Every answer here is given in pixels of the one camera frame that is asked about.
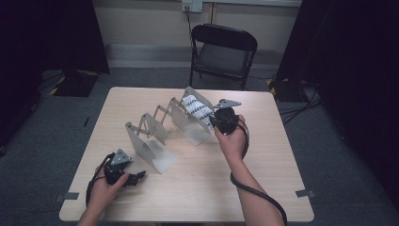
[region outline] wall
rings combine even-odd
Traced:
[[[190,46],[186,14],[180,1],[94,0],[106,44]],[[251,33],[268,64],[279,64],[298,7],[203,3],[190,13],[191,26],[212,23]]]

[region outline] right hand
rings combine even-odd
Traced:
[[[238,123],[245,127],[243,121],[246,120],[244,117],[239,115],[238,118]],[[215,127],[215,135],[219,140],[220,149],[228,161],[242,160],[242,154],[246,144],[246,136],[240,127],[237,126],[229,135],[222,134],[220,130]]]

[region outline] chair backrest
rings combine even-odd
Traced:
[[[194,46],[195,41],[217,46],[229,47],[245,51],[256,51],[258,42],[247,31],[216,24],[200,24],[191,31]]]

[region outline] table top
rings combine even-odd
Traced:
[[[217,104],[220,99],[241,102],[234,107],[242,114],[250,134],[245,157],[247,167],[268,193],[287,213],[288,221],[309,222],[313,211],[307,196],[298,198],[305,189],[282,125],[273,96],[268,92],[197,89]],[[177,158],[164,174],[141,159],[133,148],[125,123],[138,126],[143,114],[153,115],[156,107],[167,107],[169,100],[181,100],[184,89],[112,88],[105,100],[69,192],[79,193],[77,200],[66,200],[59,216],[77,221],[86,209],[88,182],[103,159],[118,148],[133,157],[125,171],[147,174],[137,186],[124,187],[102,215],[107,221],[150,222],[239,222],[244,221],[230,169],[212,132],[194,146],[180,133],[171,117],[164,127],[168,131],[167,149]]]

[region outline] black folding chair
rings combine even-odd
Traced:
[[[244,90],[258,42],[247,31],[216,24],[200,24],[191,31],[193,44],[190,87],[193,71],[241,81]],[[197,43],[203,43],[198,51]]]

